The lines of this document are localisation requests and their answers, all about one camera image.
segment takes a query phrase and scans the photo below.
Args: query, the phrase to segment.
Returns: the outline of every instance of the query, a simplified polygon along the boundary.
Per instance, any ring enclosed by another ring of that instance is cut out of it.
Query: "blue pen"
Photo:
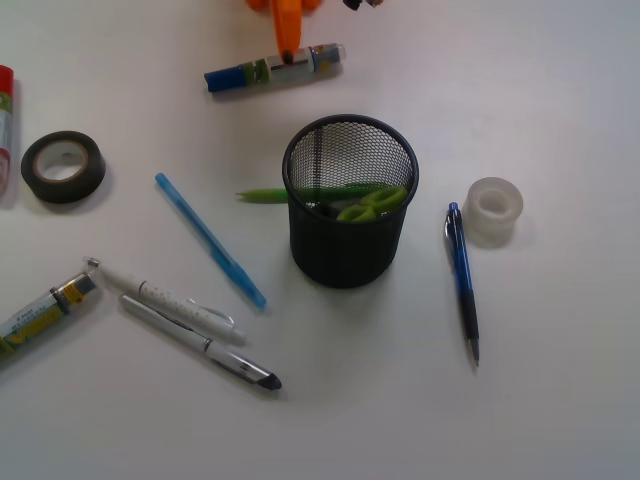
[[[211,233],[211,230],[200,220],[196,212],[189,206],[187,201],[182,198],[182,195],[178,193],[171,182],[164,176],[163,173],[156,175],[156,182],[160,185],[160,188],[164,190],[169,199],[180,210],[180,213],[184,215],[187,221],[195,228],[196,232],[202,237],[207,246],[211,249],[211,256],[220,265],[220,268],[224,270],[224,273],[235,283],[240,290],[242,290],[247,297],[258,307],[263,310],[267,305],[267,301],[258,291],[246,272],[231,258],[229,252],[227,252],[218,239]]]
[[[476,315],[476,302],[471,285],[471,272],[469,271],[469,259],[467,258],[467,245],[464,241],[464,229],[462,228],[462,215],[457,203],[449,204],[449,212],[444,222],[444,236],[449,243],[449,250],[453,260],[453,270],[456,276],[458,288],[458,300],[462,312],[464,330],[471,345],[471,352],[476,361],[480,363],[480,347],[478,345],[478,317]]]

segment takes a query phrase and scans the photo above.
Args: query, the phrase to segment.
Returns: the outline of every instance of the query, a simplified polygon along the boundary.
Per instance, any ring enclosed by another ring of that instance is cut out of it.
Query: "white pen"
[[[89,268],[96,269],[107,282],[123,293],[139,297],[145,303],[165,312],[170,312],[185,323],[215,335],[221,340],[236,345],[244,345],[246,341],[244,333],[192,301],[184,300],[169,290],[156,287],[146,280],[136,278],[134,275],[116,272],[95,258],[85,257],[84,261]]]
[[[203,353],[216,365],[237,375],[244,381],[252,385],[260,385],[272,391],[282,388],[280,379],[269,370],[262,368],[238,353],[227,350],[215,340],[200,335],[177,320],[163,315],[127,295],[120,297],[120,303],[128,312]]]

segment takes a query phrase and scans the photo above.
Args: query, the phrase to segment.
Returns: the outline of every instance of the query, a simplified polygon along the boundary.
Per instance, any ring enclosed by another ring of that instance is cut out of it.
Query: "black mesh pen holder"
[[[361,115],[326,117],[294,137],[282,175],[291,252],[311,279],[334,288],[359,287],[391,265],[418,188],[418,162],[402,135]],[[338,221],[322,211],[327,192],[371,186],[404,186],[408,195],[393,211],[363,223]]]

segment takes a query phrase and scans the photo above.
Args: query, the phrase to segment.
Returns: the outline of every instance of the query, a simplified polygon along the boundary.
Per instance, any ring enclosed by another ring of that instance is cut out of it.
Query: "black tape roll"
[[[80,170],[69,178],[51,180],[38,171],[39,162],[80,156]],[[105,164],[96,142],[79,132],[56,132],[42,137],[22,158],[22,178],[43,202],[71,203],[91,195],[102,183]]]

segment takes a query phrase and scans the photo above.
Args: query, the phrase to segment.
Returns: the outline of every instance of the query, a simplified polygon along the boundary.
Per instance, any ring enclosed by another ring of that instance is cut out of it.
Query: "red glue stick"
[[[0,65],[0,195],[2,195],[9,182],[12,107],[13,70]]]

